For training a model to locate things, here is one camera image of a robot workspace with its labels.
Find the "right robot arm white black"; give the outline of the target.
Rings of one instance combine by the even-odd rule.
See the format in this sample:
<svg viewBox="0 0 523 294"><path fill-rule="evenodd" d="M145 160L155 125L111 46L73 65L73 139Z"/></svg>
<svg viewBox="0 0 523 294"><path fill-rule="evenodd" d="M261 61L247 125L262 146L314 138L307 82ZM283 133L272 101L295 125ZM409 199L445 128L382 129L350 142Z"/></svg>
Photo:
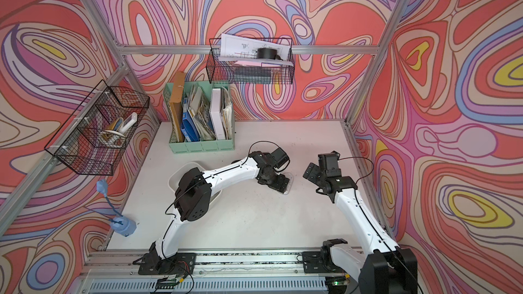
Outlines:
<svg viewBox="0 0 523 294"><path fill-rule="evenodd" d="M343 176L340 160L336 151L320 154L303 177L343 213L361 249L353 249L343 239L326 240L316 259L311 253L303 254L305 271L342 270L355 281L355 285L347 285L346 293L422 293L416 256L412 250L402 249L380 225L362 199L357 182Z"/></svg>

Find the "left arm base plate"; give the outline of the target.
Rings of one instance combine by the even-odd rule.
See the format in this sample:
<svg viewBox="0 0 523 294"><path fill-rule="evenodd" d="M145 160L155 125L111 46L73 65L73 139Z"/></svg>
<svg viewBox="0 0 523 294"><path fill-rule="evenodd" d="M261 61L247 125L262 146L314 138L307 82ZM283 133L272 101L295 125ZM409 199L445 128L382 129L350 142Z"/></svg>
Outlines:
<svg viewBox="0 0 523 294"><path fill-rule="evenodd" d="M133 261L139 267L139 275L188 275L196 266L195 253L177 253L174 256L161 259L156 252L146 253Z"/></svg>

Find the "white storage tray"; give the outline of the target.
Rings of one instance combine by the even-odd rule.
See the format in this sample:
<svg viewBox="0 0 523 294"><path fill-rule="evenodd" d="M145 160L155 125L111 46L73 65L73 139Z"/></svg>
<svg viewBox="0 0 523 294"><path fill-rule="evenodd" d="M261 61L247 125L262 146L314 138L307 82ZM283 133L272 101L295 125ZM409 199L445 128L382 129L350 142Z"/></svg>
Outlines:
<svg viewBox="0 0 523 294"><path fill-rule="evenodd" d="M203 171L206 171L206 167L205 166L202 166L201 164L199 164L197 161L196 162L189 162L189 163L186 163L185 165L183 165L180 169L178 169L176 172L174 172L173 175L171 175L169 181L168 181L168 186L170 187L170 189L176 193L176 191L178 190L179 188L179 182L181 181L181 178L191 169L193 168L197 168L199 169L201 172ZM220 200L221 198L221 192L218 191L216 193L213 193L211 195L211 201L210 201L210 209L212 209L213 206L215 206L217 204L217 202Z"/></svg>

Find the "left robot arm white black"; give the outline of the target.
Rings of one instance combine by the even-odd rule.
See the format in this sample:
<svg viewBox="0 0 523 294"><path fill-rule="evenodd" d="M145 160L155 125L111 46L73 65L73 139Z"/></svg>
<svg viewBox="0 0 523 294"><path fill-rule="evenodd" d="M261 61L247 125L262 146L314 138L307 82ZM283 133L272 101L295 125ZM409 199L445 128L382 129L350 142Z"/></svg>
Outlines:
<svg viewBox="0 0 523 294"><path fill-rule="evenodd" d="M163 235L151 245L150 252L161 261L174 257L186 226L209 211L212 196L232 185L256 180L278 193L287 193L291 180L283 171L289 164L287 153L278 148L273 152L250 152L245 158L215 170L197 167L188 170L178 182L174 201L166 208L170 222Z"/></svg>

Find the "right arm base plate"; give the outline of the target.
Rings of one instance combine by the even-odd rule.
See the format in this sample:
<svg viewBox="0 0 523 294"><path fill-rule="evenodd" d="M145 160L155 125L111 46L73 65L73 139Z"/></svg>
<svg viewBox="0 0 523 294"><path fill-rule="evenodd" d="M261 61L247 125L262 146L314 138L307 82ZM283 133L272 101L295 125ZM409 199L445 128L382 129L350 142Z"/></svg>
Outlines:
<svg viewBox="0 0 523 294"><path fill-rule="evenodd" d="M305 274L344 274L345 271L324 258L320 251L305 251L301 260Z"/></svg>

